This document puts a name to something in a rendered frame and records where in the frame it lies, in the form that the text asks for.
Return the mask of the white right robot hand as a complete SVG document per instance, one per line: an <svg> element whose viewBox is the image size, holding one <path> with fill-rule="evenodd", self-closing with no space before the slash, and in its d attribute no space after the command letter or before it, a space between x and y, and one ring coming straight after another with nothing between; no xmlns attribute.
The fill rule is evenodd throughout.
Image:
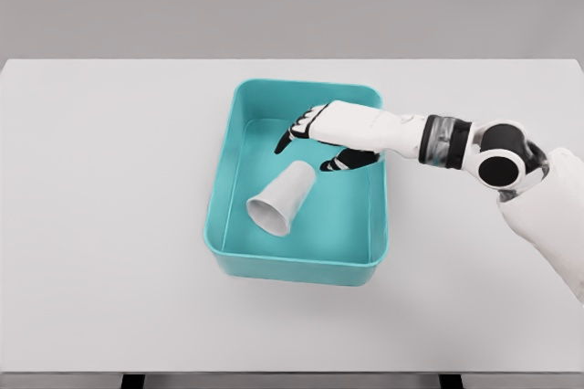
<svg viewBox="0 0 584 389"><path fill-rule="evenodd" d="M343 150L323 162L319 170L355 170L376 163L388 148L394 116L385 110L334 100L304 112L282 135L275 153L295 139L310 139Z"/></svg>

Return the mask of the white paper cup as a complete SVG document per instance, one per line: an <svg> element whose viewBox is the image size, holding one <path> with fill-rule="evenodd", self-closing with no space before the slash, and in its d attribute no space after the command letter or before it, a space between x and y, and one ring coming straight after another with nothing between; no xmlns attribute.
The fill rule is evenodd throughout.
<svg viewBox="0 0 584 389"><path fill-rule="evenodd" d="M294 161L259 194L246 201L246 211L268 234L285 237L315 182L313 167L304 161Z"/></svg>

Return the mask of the teal plastic basket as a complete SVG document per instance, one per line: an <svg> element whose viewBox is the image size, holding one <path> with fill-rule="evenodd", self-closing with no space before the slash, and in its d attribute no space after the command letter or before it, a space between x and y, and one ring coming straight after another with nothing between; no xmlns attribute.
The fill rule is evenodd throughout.
<svg viewBox="0 0 584 389"><path fill-rule="evenodd" d="M235 89L204 226L204 240L228 275L361 286L388 246L386 165L324 173L338 147L295 140L275 154L286 129L308 109L333 100L379 108L372 88L338 83L249 79ZM309 163L316 182L291 231L257 226L246 201L292 162Z"/></svg>

